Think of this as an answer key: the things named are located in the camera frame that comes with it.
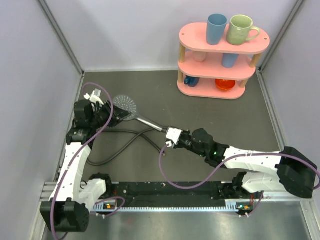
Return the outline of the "grey shower head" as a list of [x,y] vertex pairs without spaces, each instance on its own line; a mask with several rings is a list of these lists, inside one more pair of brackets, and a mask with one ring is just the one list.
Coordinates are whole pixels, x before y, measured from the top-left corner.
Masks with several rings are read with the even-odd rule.
[[113,104],[121,110],[124,110],[129,113],[128,116],[123,118],[123,121],[129,122],[132,120],[136,120],[142,124],[145,124],[159,132],[165,133],[167,130],[166,127],[155,123],[154,121],[140,115],[137,110],[136,103],[127,95],[117,95],[113,99]]

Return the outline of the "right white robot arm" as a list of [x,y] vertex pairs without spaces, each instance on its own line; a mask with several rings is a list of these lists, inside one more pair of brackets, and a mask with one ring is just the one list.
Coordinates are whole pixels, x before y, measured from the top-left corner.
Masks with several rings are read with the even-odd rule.
[[318,168],[294,147],[274,152],[239,149],[214,141],[203,128],[194,132],[171,128],[166,136],[175,148],[203,157],[213,168],[241,169],[232,181],[239,198],[261,191],[287,191],[303,199],[313,196]]

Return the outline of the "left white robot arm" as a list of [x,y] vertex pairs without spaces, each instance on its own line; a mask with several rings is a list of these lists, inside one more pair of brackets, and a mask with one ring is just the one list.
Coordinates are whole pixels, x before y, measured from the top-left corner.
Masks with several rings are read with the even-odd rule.
[[96,202],[114,197],[114,187],[108,174],[92,175],[82,188],[83,171],[98,134],[106,127],[117,126],[131,114],[109,101],[90,100],[77,101],[73,112],[57,184],[49,200],[40,205],[40,213],[55,237],[58,233],[85,232]]

